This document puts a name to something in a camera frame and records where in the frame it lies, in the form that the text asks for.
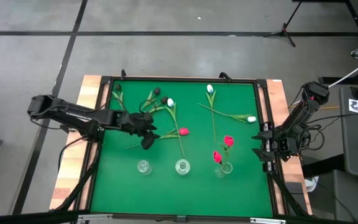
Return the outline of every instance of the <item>white cable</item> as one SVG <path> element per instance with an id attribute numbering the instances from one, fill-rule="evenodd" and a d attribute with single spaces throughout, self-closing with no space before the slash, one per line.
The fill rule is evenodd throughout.
<path id="1" fill-rule="evenodd" d="M 344 80 L 344 79 L 346 79 L 347 77 L 349 77 L 349 76 L 351 76 L 351 75 L 355 74 L 356 72 L 358 72 L 358 68 L 357 68 L 357 69 L 355 69 L 355 70 L 353 70 L 353 72 L 351 72 L 351 73 L 347 74 L 346 76 L 344 76 L 344 77 L 343 77 L 343 78 L 341 78 L 340 80 L 338 80 L 338 81 L 334 82 L 333 84 L 329 85 L 329 86 L 328 86 L 328 88 L 333 87 L 334 85 L 336 85 L 336 84 L 340 83 L 341 81 L 343 81 L 343 80 Z M 299 102 L 300 102 L 300 100 L 296 101 L 296 102 L 295 102 L 295 103 L 293 103 L 292 105 L 297 105 Z"/>

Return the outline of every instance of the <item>green felt mat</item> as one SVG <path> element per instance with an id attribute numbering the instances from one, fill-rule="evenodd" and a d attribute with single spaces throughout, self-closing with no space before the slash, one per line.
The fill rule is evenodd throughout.
<path id="1" fill-rule="evenodd" d="M 251 139 L 259 131 L 259 122 L 244 124 L 214 114 L 217 142 L 225 135 L 234 138 L 229 162 L 233 171 L 223 179 L 214 172 L 213 151 L 223 154 L 214 143 L 211 111 L 205 95 L 207 83 L 115 81 L 124 92 L 124 104 L 130 112 L 138 112 L 140 102 L 155 87 L 163 96 L 177 103 L 179 128 L 190 134 L 182 137 L 185 158 L 190 162 L 190 173 L 179 176 L 175 163 L 182 159 L 177 138 L 155 142 L 149 150 L 140 146 L 141 138 L 118 131 L 106 131 L 91 203 L 92 212 L 146 213 L 171 215 L 206 215 L 229 217 L 272 217 L 267 176 L 252 148 L 260 141 Z M 214 109 L 227 114 L 252 114 L 257 117 L 254 87 L 250 84 L 214 83 Z M 110 109 L 119 109 L 112 100 Z M 163 135 L 175 128 L 167 110 L 154 114 L 156 133 Z M 150 175 L 137 170 L 140 160 L 152 166 Z"/>

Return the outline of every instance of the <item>white flower bud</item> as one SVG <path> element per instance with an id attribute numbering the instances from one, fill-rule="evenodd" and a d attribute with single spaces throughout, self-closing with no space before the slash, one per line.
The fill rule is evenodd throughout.
<path id="1" fill-rule="evenodd" d="M 206 91 L 208 91 L 208 93 L 214 92 L 214 88 L 211 86 L 211 84 L 208 84 L 208 86 L 206 86 Z"/>
<path id="2" fill-rule="evenodd" d="M 249 117 L 247 118 L 247 121 L 248 121 L 249 123 L 255 122 L 255 121 L 256 121 L 256 117 L 254 117 L 254 116 L 249 116 Z"/>
<path id="3" fill-rule="evenodd" d="M 168 99 L 167 104 L 169 107 L 172 107 L 173 105 L 175 105 L 175 103 L 173 102 L 173 99 L 171 99 L 171 98 Z"/>

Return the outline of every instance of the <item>wooden table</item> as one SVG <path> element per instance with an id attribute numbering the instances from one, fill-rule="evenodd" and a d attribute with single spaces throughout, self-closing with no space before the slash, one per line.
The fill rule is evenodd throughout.
<path id="1" fill-rule="evenodd" d="M 95 108 L 96 98 L 99 93 L 99 87 L 102 76 L 100 75 L 85 75 L 80 90 L 80 95 L 77 100 L 77 104 L 86 106 L 89 108 Z M 268 94 L 270 98 L 270 105 L 273 114 L 274 124 L 276 126 L 281 125 L 287 116 L 289 115 L 287 109 L 287 101 L 284 94 L 283 83 L 281 80 L 267 80 Z M 259 88 L 260 101 L 262 104 L 262 111 L 264 121 L 267 121 L 267 111 L 265 108 L 264 94 L 261 88 Z M 100 105 L 104 105 L 108 94 L 108 86 L 106 85 L 102 94 Z M 79 138 L 78 133 L 70 133 L 68 135 L 67 143 L 72 142 Z M 52 201 L 50 208 L 58 207 L 64 199 L 74 189 L 80 178 L 81 168 L 85 157 L 86 141 L 78 141 L 76 144 L 68 147 L 63 154 L 62 164 L 58 173 L 55 190 L 53 191 Z M 93 154 L 96 150 L 96 144 L 92 145 L 90 161 L 93 159 Z M 306 191 L 306 185 L 303 178 L 300 159 L 298 157 L 292 157 L 289 161 L 282 161 L 282 169 L 284 179 L 286 182 L 299 182 L 302 184 L 303 193 L 305 196 L 308 213 L 311 214 L 310 201 Z M 79 204 L 79 209 L 85 209 L 85 198 L 88 196 L 89 181 L 84 186 L 82 191 L 82 199 Z M 277 198 L 278 212 L 284 214 L 283 203 L 281 199 L 281 193 L 278 187 L 275 185 L 275 192 Z"/>

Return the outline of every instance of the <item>concrete floor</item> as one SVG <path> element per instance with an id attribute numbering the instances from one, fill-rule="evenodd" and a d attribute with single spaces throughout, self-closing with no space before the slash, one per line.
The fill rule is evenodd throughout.
<path id="1" fill-rule="evenodd" d="M 0 30 L 71 31 L 80 4 L 0 0 Z M 80 30 L 262 32 L 278 29 L 295 7 L 288 0 L 89 0 Z M 358 12 L 358 1 L 355 8 Z M 357 26 L 345 4 L 304 3 L 288 30 L 357 32 Z M 38 130 L 26 115 L 30 98 L 50 93 L 68 39 L 0 36 L 0 215 L 11 211 Z M 226 72 L 233 78 L 282 79 L 292 101 L 304 82 L 343 77 L 358 67 L 358 60 L 349 55 L 358 47 L 358 38 L 293 40 L 296 48 L 277 37 L 77 37 L 59 97 L 76 101 L 83 75 L 117 75 L 125 68 L 128 75 L 216 77 Z M 328 106 L 338 104 L 335 87 Z M 335 114 L 339 110 L 321 110 L 315 118 Z M 323 149 L 305 154 L 324 159 L 342 152 L 340 121 L 325 133 Z M 25 213 L 48 210 L 66 138 L 61 131 L 48 131 Z"/>

